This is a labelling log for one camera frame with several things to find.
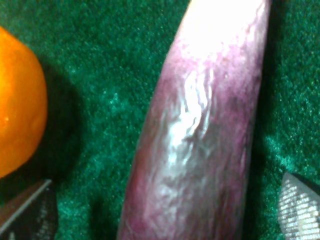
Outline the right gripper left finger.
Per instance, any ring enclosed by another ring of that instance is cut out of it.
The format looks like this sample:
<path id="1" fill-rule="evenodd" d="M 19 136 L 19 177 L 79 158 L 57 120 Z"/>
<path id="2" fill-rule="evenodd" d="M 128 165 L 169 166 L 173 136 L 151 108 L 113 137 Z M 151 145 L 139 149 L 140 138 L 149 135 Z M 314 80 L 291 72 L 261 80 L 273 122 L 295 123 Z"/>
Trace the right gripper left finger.
<path id="1" fill-rule="evenodd" d="M 0 208 L 2 240 L 54 240 L 58 229 L 53 181 L 41 180 Z"/>

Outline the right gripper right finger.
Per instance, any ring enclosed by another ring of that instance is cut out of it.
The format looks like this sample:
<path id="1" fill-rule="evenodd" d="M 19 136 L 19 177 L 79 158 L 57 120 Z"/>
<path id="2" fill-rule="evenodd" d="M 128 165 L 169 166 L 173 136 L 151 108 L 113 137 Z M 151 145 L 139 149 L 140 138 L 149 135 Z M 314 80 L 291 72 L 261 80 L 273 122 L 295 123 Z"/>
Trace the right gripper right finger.
<path id="1" fill-rule="evenodd" d="M 300 174 L 286 172 L 281 183 L 277 219 L 286 240 L 318 240 L 320 186 Z"/>

